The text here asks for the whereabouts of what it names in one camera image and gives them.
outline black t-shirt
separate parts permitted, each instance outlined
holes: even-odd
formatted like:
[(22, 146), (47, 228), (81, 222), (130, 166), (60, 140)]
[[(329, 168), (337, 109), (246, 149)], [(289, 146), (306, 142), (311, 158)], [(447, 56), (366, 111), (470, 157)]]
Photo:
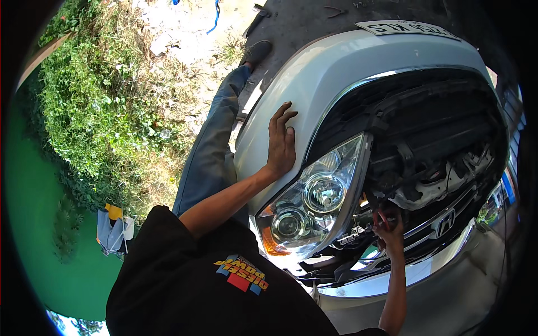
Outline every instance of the black t-shirt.
[[(288, 274), (232, 219), (198, 242), (154, 207), (107, 302), (111, 335), (338, 335)], [(388, 335), (380, 329), (355, 335)]]

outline green wall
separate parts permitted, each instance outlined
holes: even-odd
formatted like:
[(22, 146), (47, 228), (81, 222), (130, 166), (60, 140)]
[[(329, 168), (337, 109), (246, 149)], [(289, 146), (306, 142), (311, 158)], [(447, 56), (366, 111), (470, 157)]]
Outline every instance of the green wall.
[(104, 256), (96, 237), (97, 214), (85, 212), (71, 263), (54, 255), (53, 220), (63, 187), (55, 167), (38, 145), (23, 136), (25, 120), (10, 111), (4, 146), (4, 185), (8, 214), (20, 258), (38, 297), (64, 316), (104, 321), (108, 294), (122, 265)]

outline blue rope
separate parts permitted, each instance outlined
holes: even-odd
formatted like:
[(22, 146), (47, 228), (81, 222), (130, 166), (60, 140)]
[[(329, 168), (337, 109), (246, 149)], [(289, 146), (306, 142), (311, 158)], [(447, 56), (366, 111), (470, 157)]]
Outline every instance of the blue rope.
[(218, 6), (218, 1), (219, 0), (215, 0), (215, 10), (217, 11), (217, 17), (215, 18), (215, 26), (211, 28), (211, 30), (209, 30), (206, 34), (209, 34), (217, 27), (218, 16), (221, 13), (221, 8)]

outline license plate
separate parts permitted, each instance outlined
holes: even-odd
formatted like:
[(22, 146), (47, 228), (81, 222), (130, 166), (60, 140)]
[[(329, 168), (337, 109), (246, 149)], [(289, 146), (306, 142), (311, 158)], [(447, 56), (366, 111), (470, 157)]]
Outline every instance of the license plate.
[(367, 21), (357, 22), (355, 25), (359, 28), (365, 29), (375, 35), (385, 34), (428, 34), (448, 37), (461, 41), (461, 38), (455, 36), (448, 30), (417, 21), (406, 20), (380, 20), (380, 21)]

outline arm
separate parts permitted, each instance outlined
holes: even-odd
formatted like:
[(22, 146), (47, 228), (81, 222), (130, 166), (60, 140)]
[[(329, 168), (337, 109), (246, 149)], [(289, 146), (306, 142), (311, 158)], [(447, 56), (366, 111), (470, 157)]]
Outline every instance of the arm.
[(390, 336), (398, 335), (407, 313), (403, 250), (404, 225), (400, 212), (397, 211), (394, 215), (398, 219), (398, 224), (393, 231), (387, 231), (380, 226), (373, 228), (375, 234), (380, 238), (379, 246), (386, 248), (387, 255), (391, 259), (391, 277), (388, 281), (387, 300), (379, 318), (379, 328), (386, 331)]
[(267, 164), (254, 175), (204, 199), (179, 219), (195, 239), (216, 229), (257, 193), (287, 173), (295, 163), (295, 133), (286, 122), (297, 115), (284, 103), (269, 122), (269, 156)]

